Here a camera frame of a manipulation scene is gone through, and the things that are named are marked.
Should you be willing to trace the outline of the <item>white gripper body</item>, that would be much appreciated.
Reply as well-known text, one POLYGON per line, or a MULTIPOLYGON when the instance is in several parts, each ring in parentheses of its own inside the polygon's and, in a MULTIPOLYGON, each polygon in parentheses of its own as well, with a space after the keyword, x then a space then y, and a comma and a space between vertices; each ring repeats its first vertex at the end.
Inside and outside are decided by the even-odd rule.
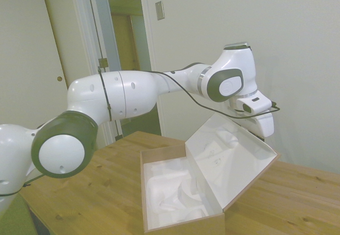
POLYGON ((240 125, 259 137, 269 137, 274 133, 272 114, 240 119, 240 125))

